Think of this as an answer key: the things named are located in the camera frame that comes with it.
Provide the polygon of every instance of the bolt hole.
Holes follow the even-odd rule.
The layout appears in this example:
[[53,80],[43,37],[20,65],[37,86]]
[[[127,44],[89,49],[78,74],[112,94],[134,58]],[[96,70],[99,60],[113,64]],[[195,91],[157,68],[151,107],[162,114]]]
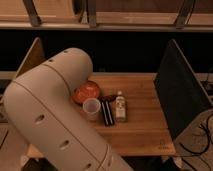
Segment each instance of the bolt hole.
[[68,145],[69,145],[69,141],[66,140],[66,141],[64,141],[64,142],[59,146],[59,148],[60,148],[61,150],[65,150],[65,149],[68,147]]
[[89,171],[89,168],[91,168],[92,167],[92,164],[91,163],[88,163],[87,165],[86,165],[86,167],[84,168],[84,171]]
[[44,115],[40,115],[39,117],[35,119],[35,123],[38,125],[42,123],[43,120],[44,120]]

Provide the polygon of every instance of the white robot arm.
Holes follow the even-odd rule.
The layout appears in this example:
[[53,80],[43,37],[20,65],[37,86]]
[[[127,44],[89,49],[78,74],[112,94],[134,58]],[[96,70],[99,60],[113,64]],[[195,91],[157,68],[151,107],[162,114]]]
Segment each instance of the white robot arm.
[[60,171],[131,171],[70,103],[73,90],[91,72],[84,51],[70,48],[57,54],[7,87],[8,118]]

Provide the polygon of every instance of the wooden tabletop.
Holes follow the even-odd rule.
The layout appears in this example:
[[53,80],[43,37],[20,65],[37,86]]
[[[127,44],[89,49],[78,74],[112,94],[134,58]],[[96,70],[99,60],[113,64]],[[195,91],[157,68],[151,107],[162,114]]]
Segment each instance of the wooden tabletop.
[[[123,92],[127,102],[127,122],[106,127],[103,120],[88,121],[121,156],[174,155],[164,113],[154,87],[154,74],[96,74],[89,78],[101,88],[103,95]],[[111,102],[115,114],[115,102]],[[82,108],[76,110],[86,118]],[[40,156],[32,146],[29,156]]]

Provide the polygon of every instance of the bottle cap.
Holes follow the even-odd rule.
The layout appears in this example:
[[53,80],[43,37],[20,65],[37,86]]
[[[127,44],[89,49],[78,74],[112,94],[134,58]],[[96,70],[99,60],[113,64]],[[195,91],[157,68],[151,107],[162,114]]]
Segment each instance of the bottle cap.
[[118,94],[119,96],[122,95],[122,91],[119,90],[119,91],[117,92],[117,94]]

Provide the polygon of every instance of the cable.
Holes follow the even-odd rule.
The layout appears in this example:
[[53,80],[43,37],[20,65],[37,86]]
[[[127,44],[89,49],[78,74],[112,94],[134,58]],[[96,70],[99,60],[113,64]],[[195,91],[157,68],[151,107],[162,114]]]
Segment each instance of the cable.
[[[205,131],[205,134],[206,134],[206,137],[207,137],[207,145],[205,146],[205,148],[203,150],[201,150],[200,152],[195,152],[195,151],[192,151],[190,149],[188,149],[187,147],[185,147],[182,143],[180,143],[180,146],[187,152],[189,152],[191,155],[188,155],[188,156],[179,156],[179,157],[198,157],[208,168],[209,168],[209,171],[211,171],[211,166],[209,165],[208,162],[206,162],[202,157],[201,155],[204,154],[206,151],[208,151],[209,149],[209,146],[210,146],[210,143],[213,144],[213,141],[212,141],[212,136],[211,136],[211,130],[209,128],[209,125],[210,125],[210,119],[211,117],[213,117],[213,112],[211,113],[211,115],[208,116],[208,118],[206,119],[206,122],[205,122],[205,125],[204,126],[203,124],[200,124],[199,128],[204,130]],[[192,166],[188,161],[186,161],[185,159],[182,159],[183,162],[185,162],[188,166],[190,166],[193,170],[196,171],[195,167]]]
[[198,171],[194,166],[191,165],[191,163],[189,163],[188,161],[186,161],[185,159],[182,159],[184,163],[186,163],[189,167],[191,167],[194,171]]
[[209,163],[207,163],[201,156],[197,156],[203,163],[206,164],[206,166],[209,168],[209,171],[211,171],[211,166],[209,165]]
[[211,142],[211,137],[210,137],[210,135],[209,135],[209,130],[208,130],[207,128],[205,128],[205,126],[202,125],[202,124],[199,126],[199,128],[205,131],[205,134],[206,134],[206,137],[207,137],[207,144],[206,144],[206,146],[205,146],[205,148],[204,148],[203,150],[201,150],[201,151],[199,151],[199,152],[198,152],[198,151],[192,151],[192,150],[190,150],[189,148],[187,148],[185,145],[183,145],[182,143],[179,143],[180,146],[181,146],[185,151],[187,151],[187,152],[189,152],[189,153],[191,153],[191,154],[194,154],[194,155],[202,155],[203,153],[205,153],[206,151],[208,151],[209,146],[210,146],[210,142]]

